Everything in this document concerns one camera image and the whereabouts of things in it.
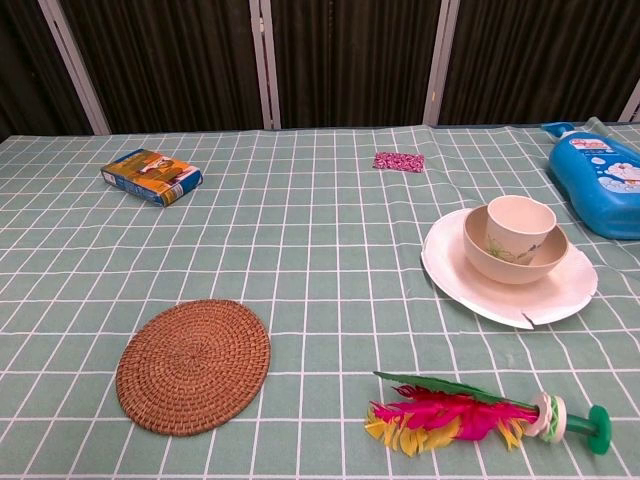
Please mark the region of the green checked tablecloth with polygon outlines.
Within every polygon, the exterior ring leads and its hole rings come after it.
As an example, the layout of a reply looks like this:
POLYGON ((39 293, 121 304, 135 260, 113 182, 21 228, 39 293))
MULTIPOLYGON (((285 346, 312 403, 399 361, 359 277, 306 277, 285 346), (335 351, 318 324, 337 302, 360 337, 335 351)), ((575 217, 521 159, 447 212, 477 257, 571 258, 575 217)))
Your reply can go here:
POLYGON ((547 172, 538 128, 294 130, 0 142, 0 480, 640 480, 640 242, 590 232, 547 172), (167 207, 105 182, 138 149, 203 181, 167 207), (422 154, 421 173, 373 167, 422 154), (441 216, 516 194, 549 205, 594 265, 578 314, 532 331, 469 311, 424 273, 441 216), (171 438, 134 425, 115 375, 128 341, 186 300, 246 304, 271 336, 259 396, 228 424, 171 438), (364 429, 378 372, 453 379, 585 415, 605 406, 604 456, 582 437, 498 434, 408 458, 364 429))

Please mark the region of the beige bowl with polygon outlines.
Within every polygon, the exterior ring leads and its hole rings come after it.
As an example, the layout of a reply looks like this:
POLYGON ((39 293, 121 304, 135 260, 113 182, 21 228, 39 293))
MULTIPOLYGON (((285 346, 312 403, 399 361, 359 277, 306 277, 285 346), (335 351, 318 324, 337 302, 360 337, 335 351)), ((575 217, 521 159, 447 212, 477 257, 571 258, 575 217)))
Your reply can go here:
POLYGON ((569 251, 569 241, 564 231, 556 226, 535 251, 528 265, 507 262, 484 248, 487 220, 486 206, 472 209, 463 223, 463 242, 466 258, 476 270, 491 280, 509 285, 538 281, 555 269, 569 251))

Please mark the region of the small white floral cup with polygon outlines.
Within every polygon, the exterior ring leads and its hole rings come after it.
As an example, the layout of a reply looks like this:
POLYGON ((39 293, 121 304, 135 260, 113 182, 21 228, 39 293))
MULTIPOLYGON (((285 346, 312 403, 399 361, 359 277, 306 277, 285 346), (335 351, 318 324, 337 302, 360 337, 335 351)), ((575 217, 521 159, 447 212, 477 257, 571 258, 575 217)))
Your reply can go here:
POLYGON ((509 263, 528 265, 556 226, 555 213, 529 197, 505 195, 487 205, 485 247, 509 263))

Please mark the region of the pink patterned sachet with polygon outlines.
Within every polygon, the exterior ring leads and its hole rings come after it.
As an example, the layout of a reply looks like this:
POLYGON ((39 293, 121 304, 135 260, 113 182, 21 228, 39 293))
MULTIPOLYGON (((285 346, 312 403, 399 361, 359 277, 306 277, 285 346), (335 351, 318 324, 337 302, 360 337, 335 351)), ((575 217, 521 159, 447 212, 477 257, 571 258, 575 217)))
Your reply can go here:
POLYGON ((424 169, 424 162, 425 158, 422 154, 377 152, 373 167, 381 170, 421 173, 424 169))

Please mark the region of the white paper plate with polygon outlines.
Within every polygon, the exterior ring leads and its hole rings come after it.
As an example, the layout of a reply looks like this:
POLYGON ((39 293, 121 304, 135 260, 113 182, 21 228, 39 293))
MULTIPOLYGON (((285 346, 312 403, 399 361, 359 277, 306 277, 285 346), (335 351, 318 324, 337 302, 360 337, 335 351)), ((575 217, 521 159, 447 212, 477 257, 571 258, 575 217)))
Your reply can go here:
POLYGON ((598 285, 596 270, 570 242, 561 263, 538 281, 509 285, 481 274, 464 252, 463 223, 471 210, 440 218, 423 245, 423 266, 448 296, 492 321, 528 330, 576 314, 591 301, 598 285))

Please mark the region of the round woven rattan coaster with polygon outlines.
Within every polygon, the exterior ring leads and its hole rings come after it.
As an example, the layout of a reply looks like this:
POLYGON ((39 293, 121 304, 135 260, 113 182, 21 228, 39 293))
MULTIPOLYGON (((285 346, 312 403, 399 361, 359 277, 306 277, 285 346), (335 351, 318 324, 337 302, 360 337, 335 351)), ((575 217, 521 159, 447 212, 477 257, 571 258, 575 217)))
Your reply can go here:
POLYGON ((155 433, 192 436, 243 411, 261 390, 271 359, 259 316, 232 300, 196 300, 150 320, 118 364, 124 413, 155 433))

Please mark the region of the dark folding screen with frames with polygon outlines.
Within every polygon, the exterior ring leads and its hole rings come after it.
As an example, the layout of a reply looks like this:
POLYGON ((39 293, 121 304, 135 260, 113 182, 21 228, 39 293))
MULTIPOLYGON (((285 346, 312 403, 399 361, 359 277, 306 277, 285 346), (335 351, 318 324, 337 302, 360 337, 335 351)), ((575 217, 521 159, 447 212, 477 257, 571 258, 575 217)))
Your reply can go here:
MULTIPOLYGON (((445 0, 270 0, 285 128, 418 124, 445 0)), ((59 0, 114 133, 263 125, 249 0, 59 0)), ((444 125, 617 120, 640 0, 460 0, 444 125)), ((88 135, 38 0, 0 0, 0 141, 88 135)))

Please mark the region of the blue and yellow carton box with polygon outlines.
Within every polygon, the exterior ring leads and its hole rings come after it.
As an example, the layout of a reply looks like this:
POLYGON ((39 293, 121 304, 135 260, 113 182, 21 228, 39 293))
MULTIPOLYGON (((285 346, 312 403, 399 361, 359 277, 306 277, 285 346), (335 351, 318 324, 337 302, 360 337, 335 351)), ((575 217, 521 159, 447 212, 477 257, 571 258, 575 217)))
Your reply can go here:
POLYGON ((203 181, 199 168, 161 153, 138 149, 101 168, 106 183, 167 207, 203 181))

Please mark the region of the colourful feather shuttlecock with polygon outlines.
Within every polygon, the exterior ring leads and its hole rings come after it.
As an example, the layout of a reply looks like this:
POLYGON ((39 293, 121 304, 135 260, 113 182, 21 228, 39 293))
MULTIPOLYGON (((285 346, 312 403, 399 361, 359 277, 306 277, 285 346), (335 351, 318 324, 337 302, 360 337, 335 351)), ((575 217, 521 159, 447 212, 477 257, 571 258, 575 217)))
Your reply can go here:
POLYGON ((365 431, 409 457, 456 440, 480 441, 491 431, 498 432, 509 449, 519 447, 525 436, 555 444, 573 432, 587 437, 592 453, 603 455, 609 450, 612 424, 607 410, 599 405, 582 418, 569 414, 561 397, 546 392, 524 403, 435 377, 376 375, 397 382, 395 390, 404 400, 372 402, 365 431))

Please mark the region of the blue pump soap bottle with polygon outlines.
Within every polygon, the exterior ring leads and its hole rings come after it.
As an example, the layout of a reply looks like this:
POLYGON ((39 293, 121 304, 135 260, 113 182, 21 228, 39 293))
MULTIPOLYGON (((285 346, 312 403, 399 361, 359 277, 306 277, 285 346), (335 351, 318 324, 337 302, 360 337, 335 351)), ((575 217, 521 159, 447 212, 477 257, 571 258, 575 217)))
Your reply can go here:
POLYGON ((640 240, 640 151, 567 122, 541 129, 555 138, 553 178, 586 226, 609 239, 640 240))

